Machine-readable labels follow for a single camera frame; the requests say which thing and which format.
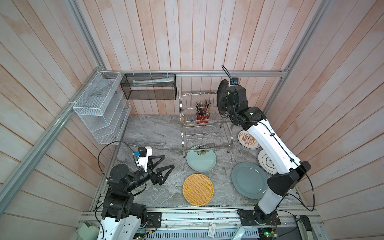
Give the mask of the dark blue glazed plate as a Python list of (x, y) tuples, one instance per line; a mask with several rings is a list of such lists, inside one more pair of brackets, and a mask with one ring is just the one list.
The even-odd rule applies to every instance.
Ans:
[(219, 114), (222, 117), (226, 117), (228, 115), (227, 113), (227, 108), (228, 108), (227, 88), (228, 87), (229, 87), (229, 82), (228, 80), (224, 79), (220, 82), (217, 90), (217, 107), (218, 107)]

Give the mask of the orange sunburst plate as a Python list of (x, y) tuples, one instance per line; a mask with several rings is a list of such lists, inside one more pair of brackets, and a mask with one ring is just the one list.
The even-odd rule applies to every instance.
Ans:
[(248, 149), (258, 149), (261, 147), (258, 141), (247, 131), (244, 130), (241, 130), (238, 133), (238, 141), (243, 147)]

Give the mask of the silver metal dish rack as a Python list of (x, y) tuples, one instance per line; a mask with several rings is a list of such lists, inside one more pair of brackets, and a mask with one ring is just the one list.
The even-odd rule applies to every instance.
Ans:
[[(196, 102), (211, 101), (210, 119), (207, 124), (197, 123)], [(232, 123), (229, 118), (222, 117), (217, 107), (216, 92), (198, 92), (179, 94), (182, 155), (197, 145), (208, 149), (226, 149), (231, 151), (233, 145)]]

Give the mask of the light green flower plate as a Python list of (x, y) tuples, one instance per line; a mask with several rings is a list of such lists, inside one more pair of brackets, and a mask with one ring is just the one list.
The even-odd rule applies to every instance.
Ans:
[(217, 163), (215, 152), (207, 146), (197, 145), (192, 147), (186, 155), (187, 163), (196, 172), (208, 172)]

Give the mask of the yellow woven bamboo tray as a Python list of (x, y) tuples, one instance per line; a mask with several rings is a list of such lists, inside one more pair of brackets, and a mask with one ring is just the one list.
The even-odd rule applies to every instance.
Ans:
[(205, 206), (214, 196), (212, 181), (203, 174), (193, 174), (183, 184), (183, 195), (193, 206)]

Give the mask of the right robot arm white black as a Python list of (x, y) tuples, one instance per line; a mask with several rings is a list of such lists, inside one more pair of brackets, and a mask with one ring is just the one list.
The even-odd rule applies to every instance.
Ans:
[(264, 225), (288, 191), (311, 169), (311, 165), (307, 161), (302, 162), (287, 148), (262, 110), (248, 106), (245, 88), (240, 85), (224, 86), (218, 90), (218, 104), (219, 110), (227, 112), (233, 124), (241, 126), (257, 140), (277, 170), (267, 180), (268, 188), (254, 210), (256, 223)]

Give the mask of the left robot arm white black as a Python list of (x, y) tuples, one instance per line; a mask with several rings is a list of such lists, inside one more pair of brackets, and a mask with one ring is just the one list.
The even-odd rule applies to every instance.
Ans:
[(150, 156), (147, 171), (139, 167), (132, 172), (125, 164), (112, 168), (99, 221), (99, 240), (132, 240), (138, 229), (147, 224), (147, 207), (134, 203), (132, 191), (148, 181), (163, 185), (175, 168), (174, 165), (156, 168), (164, 159), (164, 155)]

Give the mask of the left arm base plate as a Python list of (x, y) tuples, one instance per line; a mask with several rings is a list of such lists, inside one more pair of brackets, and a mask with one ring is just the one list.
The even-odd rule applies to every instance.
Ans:
[(159, 229), (162, 224), (161, 212), (149, 212), (146, 218), (146, 228)]

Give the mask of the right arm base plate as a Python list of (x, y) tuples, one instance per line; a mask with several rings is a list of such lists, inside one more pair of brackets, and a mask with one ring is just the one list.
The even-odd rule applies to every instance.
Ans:
[(238, 209), (237, 214), (240, 217), (241, 225), (243, 227), (244, 226), (264, 226), (264, 225), (279, 226), (281, 225), (281, 220), (277, 210), (272, 212), (270, 215), (267, 215), (267, 217), (263, 219), (262, 224), (256, 221), (254, 210)]

